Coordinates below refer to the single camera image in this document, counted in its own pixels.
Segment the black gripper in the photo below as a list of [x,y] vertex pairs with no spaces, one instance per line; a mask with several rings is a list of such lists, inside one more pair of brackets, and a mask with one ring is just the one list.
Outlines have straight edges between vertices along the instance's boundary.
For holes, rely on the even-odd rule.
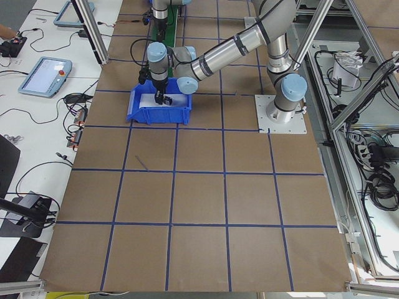
[[164,36],[166,34],[166,29],[168,27],[168,18],[167,17],[164,19],[154,18],[154,21],[157,30],[157,35]]
[[151,78],[153,86],[156,88],[156,94],[154,94],[155,102],[158,105],[164,104],[164,94],[166,93],[166,88],[168,85],[168,77],[165,77],[162,80],[157,80],[155,78]]

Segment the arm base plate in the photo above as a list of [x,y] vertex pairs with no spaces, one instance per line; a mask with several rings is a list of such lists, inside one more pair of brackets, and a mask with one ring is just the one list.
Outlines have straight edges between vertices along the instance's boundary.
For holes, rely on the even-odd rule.
[[299,102],[291,112],[279,110],[274,103],[275,95],[255,95],[258,131],[269,134],[304,135],[307,129]]

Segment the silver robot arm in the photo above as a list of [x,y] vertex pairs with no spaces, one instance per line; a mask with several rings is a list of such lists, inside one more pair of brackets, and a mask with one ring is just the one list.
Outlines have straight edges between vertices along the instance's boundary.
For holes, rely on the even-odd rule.
[[155,27],[157,29],[156,38],[158,41],[165,39],[166,28],[168,23],[168,7],[172,5],[187,5],[192,0],[153,0],[152,1],[152,14]]
[[180,92],[190,95],[197,91],[200,81],[264,45],[269,57],[267,73],[276,90],[276,96],[266,108],[266,115],[278,124],[292,120],[307,91],[307,82],[293,70],[286,44],[286,32],[294,20],[296,3],[291,0],[253,1],[253,6],[256,10],[253,25],[199,57],[195,57],[191,47],[168,47],[158,41],[149,44],[149,78],[156,88],[157,104],[170,102],[165,95],[169,69],[174,70]]

